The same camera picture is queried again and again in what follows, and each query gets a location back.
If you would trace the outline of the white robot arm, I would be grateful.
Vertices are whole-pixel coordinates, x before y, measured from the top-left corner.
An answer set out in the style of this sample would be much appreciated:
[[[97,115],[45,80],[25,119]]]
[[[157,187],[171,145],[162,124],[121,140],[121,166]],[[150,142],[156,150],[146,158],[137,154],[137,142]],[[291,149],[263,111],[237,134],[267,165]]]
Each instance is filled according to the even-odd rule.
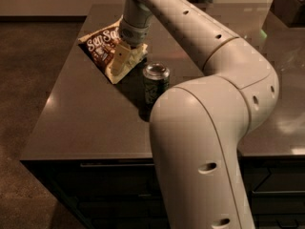
[[[126,0],[123,40],[142,42],[156,17],[204,74],[152,107],[150,142],[171,229],[255,229],[237,145],[273,111],[273,66],[187,0]]]

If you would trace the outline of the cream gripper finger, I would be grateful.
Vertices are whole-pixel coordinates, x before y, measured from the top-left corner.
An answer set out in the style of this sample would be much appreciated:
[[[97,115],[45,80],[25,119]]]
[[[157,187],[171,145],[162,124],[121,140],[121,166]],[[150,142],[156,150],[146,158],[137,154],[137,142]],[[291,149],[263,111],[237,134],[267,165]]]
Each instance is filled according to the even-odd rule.
[[[122,61],[114,60],[111,66],[112,75],[120,75],[123,72],[125,63]]]

